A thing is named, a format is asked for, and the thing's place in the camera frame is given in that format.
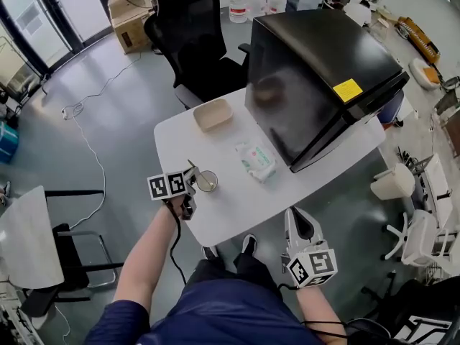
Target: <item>gray floor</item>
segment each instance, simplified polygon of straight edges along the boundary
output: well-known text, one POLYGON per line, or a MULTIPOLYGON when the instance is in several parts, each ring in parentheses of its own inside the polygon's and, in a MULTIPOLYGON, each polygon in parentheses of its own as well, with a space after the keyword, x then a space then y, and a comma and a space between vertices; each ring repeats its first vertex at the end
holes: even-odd
MULTIPOLYGON (((223 32, 229 57, 242 62, 239 43, 250 41, 250 24, 231 25, 224 16, 223 32)), ((100 188, 101 171, 84 143, 76 124, 64 121, 60 110, 83 97, 98 93, 106 80, 116 75, 139 54, 123 55, 111 36, 72 60, 47 83, 48 96, 37 96, 25 107, 20 121, 20 146, 11 165, 0 166, 0 181, 10 179, 17 195, 36 185, 45 189, 100 188)), ((123 260, 147 228, 159 208, 150 200, 146 177, 161 173, 153 130, 156 124, 183 111, 173 93, 173 71, 166 59, 143 52, 142 59, 125 70, 98 98, 86 102, 78 117, 86 136, 97 151, 107 176, 107 199, 102 210, 79 226, 101 234, 115 260, 123 260)), ((386 165, 376 150, 299 206, 316 217, 331 247, 336 250, 339 273, 324 290, 344 319, 357 317, 372 307, 360 294, 363 285, 382 289, 382 279, 396 269, 403 282, 414 275, 396 262, 379 261, 393 244, 380 232, 381 226, 397 226, 403 210, 399 201, 382 202, 370 192, 372 176, 386 165)), ((72 197, 50 201, 54 225, 72 224, 86 216, 99 197, 72 197)), ((267 264, 277 282, 289 282, 281 275, 279 254, 285 248, 282 214, 253 229, 259 238, 258 257, 267 264)), ((224 242, 219 249, 231 268, 242 236, 224 242)), ((83 263, 102 260, 94 241, 76 239, 83 263)), ((175 250, 178 264, 188 277, 201 250, 188 229, 175 250)), ((94 281, 105 275, 91 275, 94 281)), ((183 284, 169 259, 154 294, 152 321, 162 318, 180 296, 183 284)), ((89 293, 91 302, 60 303, 68 317, 72 334, 68 344, 81 344, 89 328, 111 301, 113 289, 89 293)), ((286 303, 298 314, 291 292, 283 292, 286 303)), ((61 344, 66 327, 57 315, 40 334, 46 344, 61 344)))

